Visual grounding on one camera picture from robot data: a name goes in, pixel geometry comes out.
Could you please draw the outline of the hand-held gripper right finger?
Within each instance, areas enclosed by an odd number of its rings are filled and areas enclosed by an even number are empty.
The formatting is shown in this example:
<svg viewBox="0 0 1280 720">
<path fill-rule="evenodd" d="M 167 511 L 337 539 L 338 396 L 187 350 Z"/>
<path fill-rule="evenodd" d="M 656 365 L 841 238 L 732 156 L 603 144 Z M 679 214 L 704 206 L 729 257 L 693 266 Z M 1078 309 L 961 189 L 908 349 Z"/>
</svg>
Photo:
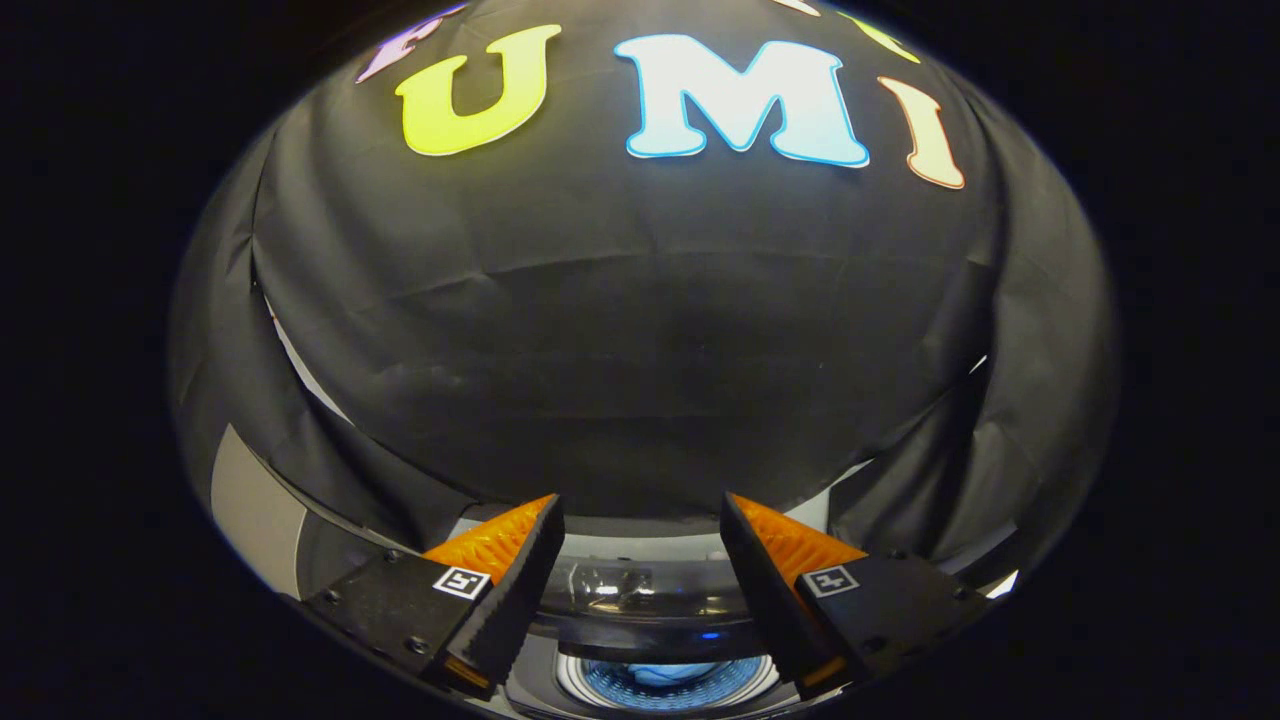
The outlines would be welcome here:
<svg viewBox="0 0 1280 720">
<path fill-rule="evenodd" d="M 741 495 L 723 495 L 719 536 L 756 634 L 797 691 L 895 674 L 991 607 L 924 559 L 856 548 Z"/>
</svg>

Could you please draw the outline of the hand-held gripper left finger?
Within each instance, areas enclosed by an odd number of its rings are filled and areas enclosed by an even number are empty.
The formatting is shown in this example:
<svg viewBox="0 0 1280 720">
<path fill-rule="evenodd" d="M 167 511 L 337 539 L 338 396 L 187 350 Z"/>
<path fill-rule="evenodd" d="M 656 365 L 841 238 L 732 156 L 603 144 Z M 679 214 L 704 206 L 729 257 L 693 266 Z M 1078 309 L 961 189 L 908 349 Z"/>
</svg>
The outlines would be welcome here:
<svg viewBox="0 0 1280 720">
<path fill-rule="evenodd" d="M 525 644 L 563 541 L 561 497 L 545 495 L 424 553 L 388 550 L 300 609 L 393 673 L 489 700 Z"/>
</svg>

